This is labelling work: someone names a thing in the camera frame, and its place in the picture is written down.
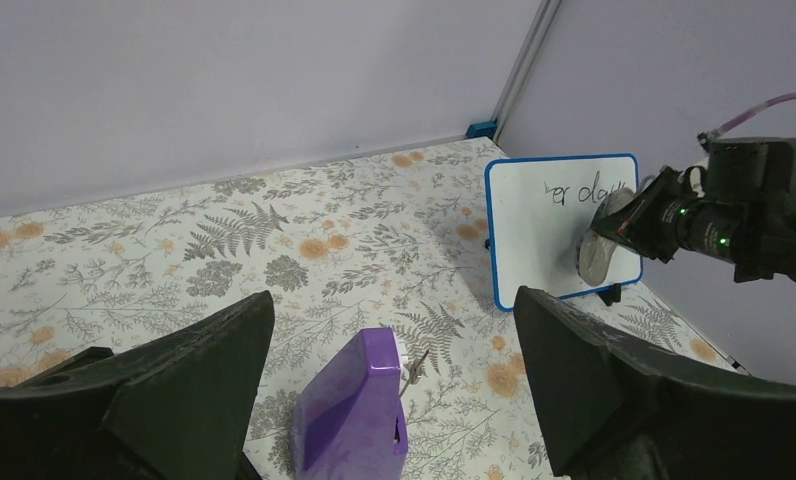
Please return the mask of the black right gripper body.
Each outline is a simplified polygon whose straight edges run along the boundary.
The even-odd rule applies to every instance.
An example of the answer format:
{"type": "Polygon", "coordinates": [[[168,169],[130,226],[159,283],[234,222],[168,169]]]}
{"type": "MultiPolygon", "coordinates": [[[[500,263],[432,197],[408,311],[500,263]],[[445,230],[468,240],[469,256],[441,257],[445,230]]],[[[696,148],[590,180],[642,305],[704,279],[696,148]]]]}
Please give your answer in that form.
{"type": "Polygon", "coordinates": [[[598,234],[664,263],[679,249],[734,265],[796,265],[796,138],[710,143],[703,193],[665,167],[598,234]]]}

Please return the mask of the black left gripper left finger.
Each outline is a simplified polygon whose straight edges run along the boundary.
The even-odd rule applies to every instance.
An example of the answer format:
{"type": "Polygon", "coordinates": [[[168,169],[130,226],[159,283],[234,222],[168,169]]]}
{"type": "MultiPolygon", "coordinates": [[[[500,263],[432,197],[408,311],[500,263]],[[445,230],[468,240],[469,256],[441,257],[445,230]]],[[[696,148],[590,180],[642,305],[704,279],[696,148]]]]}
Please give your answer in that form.
{"type": "Polygon", "coordinates": [[[243,445],[274,323],[263,291],[0,387],[0,479],[256,478],[243,445]]]}

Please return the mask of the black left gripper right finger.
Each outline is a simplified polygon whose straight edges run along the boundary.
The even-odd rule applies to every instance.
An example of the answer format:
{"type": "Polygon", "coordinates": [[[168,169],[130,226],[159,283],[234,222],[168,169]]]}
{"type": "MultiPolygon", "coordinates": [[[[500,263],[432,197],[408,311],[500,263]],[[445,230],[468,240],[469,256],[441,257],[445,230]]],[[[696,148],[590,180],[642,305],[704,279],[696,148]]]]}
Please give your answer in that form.
{"type": "Polygon", "coordinates": [[[796,479],[796,386],[720,369],[521,287],[514,320],[552,472],[796,479]]]}

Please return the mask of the silver mesh sponge eraser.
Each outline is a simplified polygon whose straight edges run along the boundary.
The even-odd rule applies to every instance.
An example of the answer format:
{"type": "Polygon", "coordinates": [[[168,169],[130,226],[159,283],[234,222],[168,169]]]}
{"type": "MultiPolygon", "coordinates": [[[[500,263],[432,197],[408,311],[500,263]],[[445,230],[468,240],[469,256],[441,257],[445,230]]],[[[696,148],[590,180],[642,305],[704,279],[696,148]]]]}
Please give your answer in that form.
{"type": "MultiPolygon", "coordinates": [[[[623,187],[611,192],[598,206],[593,220],[616,213],[635,197],[635,192],[623,187]]],[[[576,248],[576,270],[579,277],[591,287],[600,286],[607,278],[617,244],[588,228],[576,248]]]]}

